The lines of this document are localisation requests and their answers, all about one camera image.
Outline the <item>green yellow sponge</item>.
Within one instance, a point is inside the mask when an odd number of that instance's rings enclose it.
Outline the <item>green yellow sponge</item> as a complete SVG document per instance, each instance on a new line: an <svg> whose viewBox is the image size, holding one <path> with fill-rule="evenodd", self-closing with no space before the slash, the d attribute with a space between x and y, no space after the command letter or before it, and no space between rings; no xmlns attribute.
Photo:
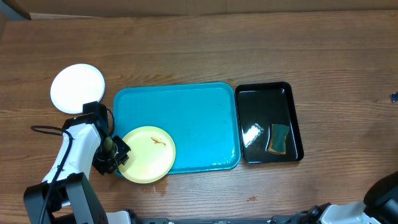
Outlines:
<svg viewBox="0 0 398 224"><path fill-rule="evenodd" d="M271 138L267 147L267 152L286 155L286 139L290 128L283 124L271 125Z"/></svg>

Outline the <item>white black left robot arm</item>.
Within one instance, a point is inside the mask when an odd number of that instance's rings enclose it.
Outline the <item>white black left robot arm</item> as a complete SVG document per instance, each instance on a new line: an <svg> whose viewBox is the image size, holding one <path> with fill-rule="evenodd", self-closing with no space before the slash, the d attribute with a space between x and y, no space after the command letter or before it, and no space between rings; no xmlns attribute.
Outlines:
<svg viewBox="0 0 398 224"><path fill-rule="evenodd" d="M128 160L129 146L113 134L111 111L97 101L83 105L80 116L62 128L32 130L63 138L58 156L40 184L26 188L24 204L31 223L140 223L132 210L105 212L88 180L95 168L112 174Z"/></svg>

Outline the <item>white plate with red stain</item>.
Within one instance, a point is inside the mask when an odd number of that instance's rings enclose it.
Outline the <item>white plate with red stain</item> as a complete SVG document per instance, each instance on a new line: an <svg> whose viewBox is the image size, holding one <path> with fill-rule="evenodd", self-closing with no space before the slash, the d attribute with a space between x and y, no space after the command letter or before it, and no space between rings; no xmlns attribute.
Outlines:
<svg viewBox="0 0 398 224"><path fill-rule="evenodd" d="M50 91L53 105L67 114L82 113L84 104L94 101L100 102L103 95L104 88L52 88Z"/></svg>

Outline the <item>white plate with dark stain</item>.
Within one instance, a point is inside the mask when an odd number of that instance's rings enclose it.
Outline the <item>white plate with dark stain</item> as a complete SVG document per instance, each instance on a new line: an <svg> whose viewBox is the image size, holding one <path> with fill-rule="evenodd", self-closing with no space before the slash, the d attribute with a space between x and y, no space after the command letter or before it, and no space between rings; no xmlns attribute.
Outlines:
<svg viewBox="0 0 398 224"><path fill-rule="evenodd" d="M60 111L79 114L83 105L100 102L105 93L105 80L94 66L78 63L64 68L54 78L50 88L50 99Z"/></svg>

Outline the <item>yellow plate with stain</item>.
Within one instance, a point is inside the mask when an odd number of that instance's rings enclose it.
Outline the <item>yellow plate with stain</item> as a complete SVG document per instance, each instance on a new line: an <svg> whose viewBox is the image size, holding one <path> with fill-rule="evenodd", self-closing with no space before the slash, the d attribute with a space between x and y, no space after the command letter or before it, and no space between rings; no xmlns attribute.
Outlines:
<svg viewBox="0 0 398 224"><path fill-rule="evenodd" d="M130 147L128 160L119 166L120 173L131 182L149 184L163 178L172 168L176 148L163 129L154 126L136 128L123 137Z"/></svg>

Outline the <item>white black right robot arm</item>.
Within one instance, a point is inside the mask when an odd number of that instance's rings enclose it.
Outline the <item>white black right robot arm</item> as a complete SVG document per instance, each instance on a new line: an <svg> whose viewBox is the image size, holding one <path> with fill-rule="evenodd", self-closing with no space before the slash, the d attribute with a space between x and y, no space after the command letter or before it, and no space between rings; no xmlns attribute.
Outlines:
<svg viewBox="0 0 398 224"><path fill-rule="evenodd" d="M299 224L397 224L397 173L378 180L362 201L345 205L314 206Z"/></svg>

